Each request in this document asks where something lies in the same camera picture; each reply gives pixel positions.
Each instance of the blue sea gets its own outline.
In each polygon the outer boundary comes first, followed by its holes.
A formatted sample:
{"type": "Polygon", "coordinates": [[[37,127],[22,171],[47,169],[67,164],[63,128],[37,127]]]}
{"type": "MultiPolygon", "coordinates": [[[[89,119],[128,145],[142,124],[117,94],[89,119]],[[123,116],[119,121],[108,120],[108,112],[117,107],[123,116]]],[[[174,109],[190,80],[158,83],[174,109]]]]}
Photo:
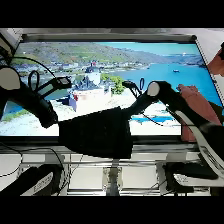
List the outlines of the blue sea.
{"type": "MultiPolygon", "coordinates": [[[[155,80],[169,82],[174,90],[176,90],[176,87],[179,84],[186,86],[195,85],[208,101],[222,106],[212,79],[205,68],[180,64],[152,64],[150,68],[146,70],[122,71],[114,72],[112,74],[119,75],[124,80],[135,82],[138,86],[140,79],[144,78],[145,85],[143,90],[146,90],[148,84],[155,80]]],[[[67,90],[59,90],[47,96],[46,99],[60,99],[66,95],[68,95],[67,90]]],[[[21,109],[22,108],[20,106],[9,102],[6,107],[5,114],[14,113],[21,109]]]]}

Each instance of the black fabric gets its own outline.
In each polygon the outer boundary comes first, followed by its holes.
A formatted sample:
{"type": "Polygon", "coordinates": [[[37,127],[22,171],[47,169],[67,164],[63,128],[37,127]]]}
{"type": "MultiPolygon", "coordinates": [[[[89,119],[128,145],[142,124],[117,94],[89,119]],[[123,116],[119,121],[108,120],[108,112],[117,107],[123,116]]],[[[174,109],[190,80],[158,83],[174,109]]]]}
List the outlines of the black fabric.
{"type": "Polygon", "coordinates": [[[102,158],[130,159],[133,143],[120,107],[59,122],[59,143],[102,158]]]}

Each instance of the sky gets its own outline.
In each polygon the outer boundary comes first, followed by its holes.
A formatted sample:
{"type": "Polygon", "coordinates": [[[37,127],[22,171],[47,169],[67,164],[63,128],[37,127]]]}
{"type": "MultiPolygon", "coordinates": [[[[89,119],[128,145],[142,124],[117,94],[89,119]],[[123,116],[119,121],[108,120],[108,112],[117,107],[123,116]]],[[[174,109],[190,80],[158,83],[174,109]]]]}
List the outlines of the sky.
{"type": "Polygon", "coordinates": [[[128,48],[134,51],[145,51],[157,55],[196,54],[200,52],[196,44],[178,43],[135,43],[135,42],[98,42],[98,44],[114,48],[128,48]]]}

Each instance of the screen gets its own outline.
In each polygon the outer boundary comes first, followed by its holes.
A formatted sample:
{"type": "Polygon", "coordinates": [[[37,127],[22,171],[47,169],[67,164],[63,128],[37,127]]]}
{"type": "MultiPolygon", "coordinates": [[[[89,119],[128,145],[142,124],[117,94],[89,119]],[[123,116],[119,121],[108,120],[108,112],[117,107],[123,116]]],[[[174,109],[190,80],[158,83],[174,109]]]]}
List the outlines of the screen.
{"type": "MultiPolygon", "coordinates": [[[[117,106],[129,107],[135,97],[122,86],[124,80],[136,83],[143,92],[154,80],[169,82],[175,91],[179,84],[194,85],[209,102],[222,107],[196,44],[29,42],[20,43],[15,56],[36,59],[55,76],[70,77],[71,89],[57,90],[45,98],[51,101],[59,121],[117,106]]],[[[40,73],[40,85],[53,78],[44,67],[33,61],[13,59],[11,66],[19,72],[21,80],[26,84],[33,70],[40,73]]],[[[180,123],[161,102],[152,104],[144,114],[154,122],[142,114],[132,116],[132,135],[181,134],[180,123]]],[[[57,124],[48,129],[43,128],[33,114],[8,102],[0,122],[0,135],[58,136],[59,128],[57,124]]]]}

